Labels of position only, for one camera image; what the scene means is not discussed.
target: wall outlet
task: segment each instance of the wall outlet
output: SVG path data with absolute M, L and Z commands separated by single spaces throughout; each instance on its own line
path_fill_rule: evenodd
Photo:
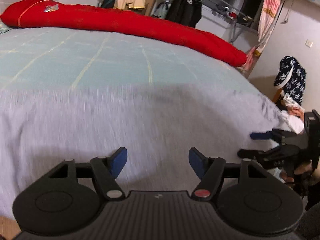
M 313 44 L 313 42 L 312 42 L 311 40 L 307 40 L 305 45 L 306 45 L 307 47 L 311 48 L 311 47 L 312 47 L 312 44 Z

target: red blanket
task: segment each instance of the red blanket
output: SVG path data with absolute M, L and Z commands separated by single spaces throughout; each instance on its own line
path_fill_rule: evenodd
M 44 12 L 46 6 L 56 4 L 58 10 Z M 65 27 L 131 34 L 185 46 L 234 67 L 246 62 L 244 52 L 212 33 L 131 11 L 69 5 L 52 0 L 22 0 L 9 6 L 0 18 L 8 26 L 22 28 Z

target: curtain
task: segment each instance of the curtain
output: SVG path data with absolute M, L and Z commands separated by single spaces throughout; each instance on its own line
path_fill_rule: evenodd
M 271 33 L 273 31 L 272 23 L 276 17 L 281 0 L 264 0 L 262 12 L 258 28 L 259 45 L 253 47 L 247 54 L 247 62 L 243 66 L 244 70 L 249 70 L 252 67 L 253 57 L 259 57 L 266 46 Z

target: floor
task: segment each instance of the floor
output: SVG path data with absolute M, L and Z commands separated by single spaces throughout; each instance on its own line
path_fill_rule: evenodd
M 20 233 L 20 228 L 17 222 L 0 217 L 0 235 L 6 240 L 13 239 L 18 233 Z

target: person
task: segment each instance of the person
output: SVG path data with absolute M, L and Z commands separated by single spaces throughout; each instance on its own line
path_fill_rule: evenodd
M 320 162 L 314 170 L 312 170 L 312 160 L 303 162 L 293 173 L 295 178 L 289 177 L 285 170 L 282 170 L 279 176 L 285 183 L 293 183 L 295 179 L 298 179 L 302 174 L 310 174 L 308 178 L 308 203 L 305 207 L 307 211 L 320 202 Z
M 304 111 L 300 107 L 288 106 L 287 111 L 289 115 L 294 115 L 299 117 L 304 122 Z

